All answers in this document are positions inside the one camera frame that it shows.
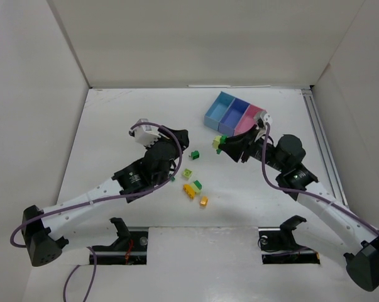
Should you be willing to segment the green lego plate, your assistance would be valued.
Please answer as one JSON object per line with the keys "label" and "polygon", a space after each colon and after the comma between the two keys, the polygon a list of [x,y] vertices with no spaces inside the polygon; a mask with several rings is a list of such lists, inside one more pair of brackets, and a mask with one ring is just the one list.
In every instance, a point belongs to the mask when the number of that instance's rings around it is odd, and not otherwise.
{"label": "green lego plate", "polygon": [[[226,141],[226,139],[227,139],[227,136],[226,136],[226,135],[223,135],[220,144],[224,144],[225,141]],[[221,153],[221,149],[219,148],[218,150],[216,150],[216,153],[217,153],[217,154],[220,154],[220,153]]]}

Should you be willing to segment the pale green lego tile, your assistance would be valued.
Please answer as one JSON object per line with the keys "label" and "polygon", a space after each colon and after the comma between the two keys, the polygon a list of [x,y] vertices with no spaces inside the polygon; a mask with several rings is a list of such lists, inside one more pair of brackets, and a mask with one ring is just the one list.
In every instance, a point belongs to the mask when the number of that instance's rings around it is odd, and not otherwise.
{"label": "pale green lego tile", "polygon": [[215,150],[218,150],[219,149],[219,144],[221,143],[221,139],[222,139],[222,136],[215,136],[213,141],[212,141],[212,147],[215,149]]}

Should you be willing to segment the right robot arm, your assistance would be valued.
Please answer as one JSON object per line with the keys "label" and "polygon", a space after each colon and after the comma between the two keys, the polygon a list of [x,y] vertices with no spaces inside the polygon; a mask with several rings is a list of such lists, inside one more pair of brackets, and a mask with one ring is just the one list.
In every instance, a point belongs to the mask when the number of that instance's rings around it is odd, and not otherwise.
{"label": "right robot arm", "polygon": [[259,160],[264,177],[267,167],[278,171],[276,182],[266,183],[309,209],[338,236],[337,240],[328,240],[312,231],[304,217],[293,216],[280,225],[287,249],[306,246],[331,257],[358,287],[374,291],[379,287],[379,229],[337,201],[303,165],[306,152],[298,137],[286,134],[273,145],[268,141],[269,134],[269,127],[253,126],[240,135],[221,137],[213,146],[235,162]]}

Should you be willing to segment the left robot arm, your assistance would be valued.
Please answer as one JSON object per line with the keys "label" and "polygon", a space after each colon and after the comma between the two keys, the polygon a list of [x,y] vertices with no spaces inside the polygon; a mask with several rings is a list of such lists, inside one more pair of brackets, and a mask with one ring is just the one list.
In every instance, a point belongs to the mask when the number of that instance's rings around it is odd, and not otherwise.
{"label": "left robot arm", "polygon": [[187,130],[164,126],[154,130],[145,121],[140,121],[129,134],[145,147],[142,158],[74,199],[24,210],[21,234],[32,266],[47,265],[64,252],[82,247],[119,251],[128,246],[131,234],[122,218],[112,217],[100,228],[93,224],[94,219],[106,212],[117,212],[165,185],[176,174],[189,146]]}

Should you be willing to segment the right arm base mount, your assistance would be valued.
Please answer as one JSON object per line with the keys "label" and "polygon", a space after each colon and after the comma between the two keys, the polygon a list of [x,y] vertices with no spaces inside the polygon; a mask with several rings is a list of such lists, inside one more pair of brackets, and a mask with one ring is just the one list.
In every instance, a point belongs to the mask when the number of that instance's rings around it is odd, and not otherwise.
{"label": "right arm base mount", "polygon": [[295,242],[292,232],[307,220],[299,215],[290,217],[280,226],[258,227],[258,247],[261,250],[262,264],[317,264],[319,254]]}

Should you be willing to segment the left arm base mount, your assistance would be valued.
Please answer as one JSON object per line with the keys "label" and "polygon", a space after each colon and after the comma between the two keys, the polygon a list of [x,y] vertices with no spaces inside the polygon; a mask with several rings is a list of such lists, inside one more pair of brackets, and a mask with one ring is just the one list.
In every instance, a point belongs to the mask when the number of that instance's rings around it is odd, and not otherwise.
{"label": "left arm base mount", "polygon": [[149,228],[128,228],[122,218],[111,218],[117,238],[109,244],[92,246],[99,266],[146,265]]}

